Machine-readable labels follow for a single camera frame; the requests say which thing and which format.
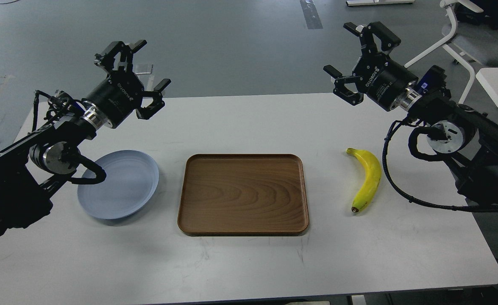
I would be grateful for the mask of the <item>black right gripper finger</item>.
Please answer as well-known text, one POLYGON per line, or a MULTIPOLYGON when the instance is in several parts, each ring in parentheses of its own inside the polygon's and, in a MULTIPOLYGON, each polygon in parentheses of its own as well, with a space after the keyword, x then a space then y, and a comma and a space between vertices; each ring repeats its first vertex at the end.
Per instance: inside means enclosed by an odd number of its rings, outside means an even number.
POLYGON ((400 46, 401 39, 381 22, 355 25, 346 22, 343 28, 359 38, 361 56, 359 59, 376 60, 389 58, 389 54, 400 46))
POLYGON ((363 102, 363 93, 353 92, 351 89, 346 87, 347 84, 359 81, 360 77, 355 75, 345 76, 330 64, 324 66, 323 71, 325 71, 332 78, 332 83, 334 83, 334 89, 332 92, 336 96, 340 97, 352 106, 356 106, 363 102))

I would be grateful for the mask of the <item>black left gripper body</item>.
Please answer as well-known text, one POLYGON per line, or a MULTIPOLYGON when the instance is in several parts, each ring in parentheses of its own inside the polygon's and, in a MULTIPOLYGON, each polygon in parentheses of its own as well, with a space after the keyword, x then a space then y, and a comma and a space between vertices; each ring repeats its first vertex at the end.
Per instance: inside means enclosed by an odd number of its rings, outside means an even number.
POLYGON ((95 106, 105 116, 105 125, 115 129, 142 105, 143 91, 142 82, 133 72, 111 72, 82 102, 95 106))

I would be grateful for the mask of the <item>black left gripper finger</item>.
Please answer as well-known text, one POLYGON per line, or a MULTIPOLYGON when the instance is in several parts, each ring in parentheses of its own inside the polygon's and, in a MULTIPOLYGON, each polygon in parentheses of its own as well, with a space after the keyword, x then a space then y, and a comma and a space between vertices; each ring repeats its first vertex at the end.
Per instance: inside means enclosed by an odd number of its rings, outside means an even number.
POLYGON ((138 77, 133 72, 133 58, 134 54, 146 44, 146 40, 138 40, 129 44, 122 41, 113 41, 103 52, 95 54, 94 65, 106 72, 107 79, 114 75, 138 77))
POLYGON ((142 107, 140 105, 135 109, 138 119, 149 120, 165 106, 162 92, 171 82, 171 79, 164 78, 152 89, 152 91, 142 91, 139 93, 140 98, 152 98, 152 102, 148 106, 142 107))

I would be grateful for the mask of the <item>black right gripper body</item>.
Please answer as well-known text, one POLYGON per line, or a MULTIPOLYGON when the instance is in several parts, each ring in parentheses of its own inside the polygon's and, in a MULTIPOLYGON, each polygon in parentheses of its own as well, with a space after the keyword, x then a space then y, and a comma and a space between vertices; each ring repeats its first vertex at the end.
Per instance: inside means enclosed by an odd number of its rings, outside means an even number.
POLYGON ((359 58, 353 69, 355 87, 385 111, 398 106, 396 99, 418 82, 419 77, 388 54, 369 54, 359 58))

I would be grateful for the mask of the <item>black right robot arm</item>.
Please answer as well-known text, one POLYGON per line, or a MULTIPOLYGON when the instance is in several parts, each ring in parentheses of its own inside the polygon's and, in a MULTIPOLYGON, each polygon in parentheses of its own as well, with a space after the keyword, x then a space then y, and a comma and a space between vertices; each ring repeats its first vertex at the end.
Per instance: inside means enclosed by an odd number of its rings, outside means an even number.
POLYGON ((498 213, 498 124, 472 107, 455 102, 446 88, 445 71, 439 66, 419 79, 390 58, 401 39, 381 22, 368 25, 344 23, 359 38, 361 56, 352 75, 342 75, 328 64, 323 70, 334 82, 333 93, 351 105, 368 98, 385 111, 401 108, 403 120, 390 126, 384 139, 382 164, 393 189, 420 206, 471 213, 498 213), (419 160, 444 162, 456 177, 460 195, 475 206, 430 203, 400 189, 388 170, 387 154, 393 135, 402 126, 412 128, 410 154, 419 160))

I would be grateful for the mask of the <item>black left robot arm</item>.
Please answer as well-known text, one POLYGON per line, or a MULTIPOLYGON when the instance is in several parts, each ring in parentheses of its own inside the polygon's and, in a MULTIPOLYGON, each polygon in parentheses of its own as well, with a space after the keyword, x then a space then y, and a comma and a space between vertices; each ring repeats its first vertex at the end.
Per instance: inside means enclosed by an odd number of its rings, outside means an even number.
POLYGON ((0 151, 0 236, 47 216, 51 197, 65 183, 105 181, 105 171, 79 151, 82 141, 93 139, 101 127, 115 129, 131 113, 147 120, 165 106, 162 91, 170 79, 146 91, 133 72, 133 57, 146 43, 112 42, 95 56, 105 80, 80 100, 63 91, 47 94, 46 122, 37 127, 34 118, 28 135, 0 151))

